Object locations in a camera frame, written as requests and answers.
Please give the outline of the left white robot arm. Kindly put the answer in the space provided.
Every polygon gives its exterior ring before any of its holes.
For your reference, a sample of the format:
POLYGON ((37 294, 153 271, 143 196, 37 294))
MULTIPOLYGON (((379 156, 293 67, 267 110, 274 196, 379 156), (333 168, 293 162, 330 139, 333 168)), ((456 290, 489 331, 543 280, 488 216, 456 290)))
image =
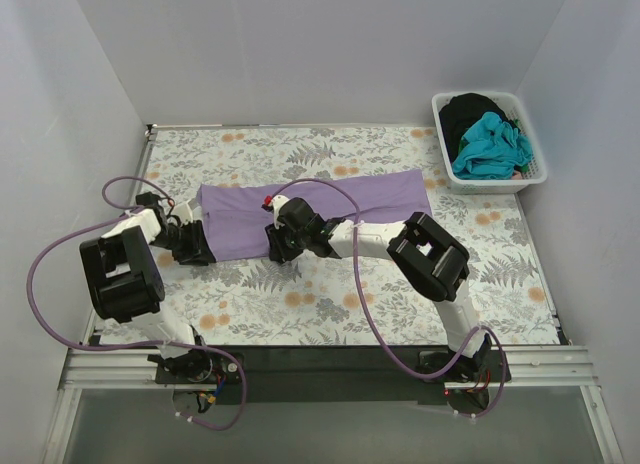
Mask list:
POLYGON ((213 264, 200 206, 169 201, 165 209, 152 192, 137 195, 136 204, 139 210, 79 247, 94 310, 153 341, 159 354, 151 360, 165 371, 203 383, 213 373, 213 359, 195 328, 163 304, 165 287, 151 251, 153 246, 167 250, 180 265, 213 264))

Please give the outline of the purple t shirt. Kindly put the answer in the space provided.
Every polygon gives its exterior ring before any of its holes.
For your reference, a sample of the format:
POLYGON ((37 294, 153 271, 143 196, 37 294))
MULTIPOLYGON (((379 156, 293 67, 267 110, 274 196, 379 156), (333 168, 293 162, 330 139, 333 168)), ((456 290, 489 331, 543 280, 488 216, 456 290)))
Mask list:
MULTIPOLYGON (((283 191, 288 198, 300 197, 322 218, 351 219, 360 209, 369 223, 408 219, 412 213, 432 213, 422 172, 409 170, 378 176, 340 179, 337 189, 325 184, 295 184, 283 191)), ((201 185, 197 200, 202 211, 204 234, 218 262, 264 258, 269 244, 265 227, 273 217, 262 208, 264 200, 281 186, 222 188, 201 185)))

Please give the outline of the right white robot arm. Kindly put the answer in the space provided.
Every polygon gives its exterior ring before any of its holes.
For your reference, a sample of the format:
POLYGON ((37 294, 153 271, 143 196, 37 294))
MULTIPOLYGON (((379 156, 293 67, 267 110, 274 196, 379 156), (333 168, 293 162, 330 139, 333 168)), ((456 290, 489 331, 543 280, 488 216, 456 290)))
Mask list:
POLYGON ((270 260, 285 263, 306 251, 354 264, 360 258, 390 260, 412 288, 435 305, 446 351, 430 352, 410 369, 388 345, 382 347, 404 372, 434 381, 492 378, 491 334, 480 324, 468 295, 469 253, 429 215, 415 212, 406 221, 387 224, 324 219, 304 199, 283 195, 266 198, 262 207, 273 216, 265 229, 270 260))

